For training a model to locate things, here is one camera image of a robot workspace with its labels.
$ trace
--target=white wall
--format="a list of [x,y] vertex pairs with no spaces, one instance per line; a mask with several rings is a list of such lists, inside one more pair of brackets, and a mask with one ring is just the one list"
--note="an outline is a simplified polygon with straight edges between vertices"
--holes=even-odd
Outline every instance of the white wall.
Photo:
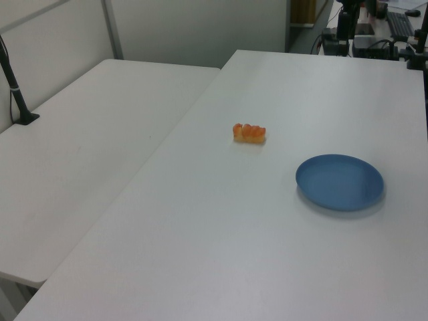
[[[61,2],[63,4],[2,33],[11,67],[30,110],[38,107],[102,60],[113,58],[101,0]],[[7,15],[3,8],[1,14]],[[27,11],[23,11],[16,16],[26,14]],[[16,119],[19,113],[15,101],[13,106]],[[2,70],[0,132],[10,125],[9,85]]]
[[288,0],[107,0],[123,58],[222,68],[237,49],[286,47]]
[[0,0],[0,32],[64,0]]

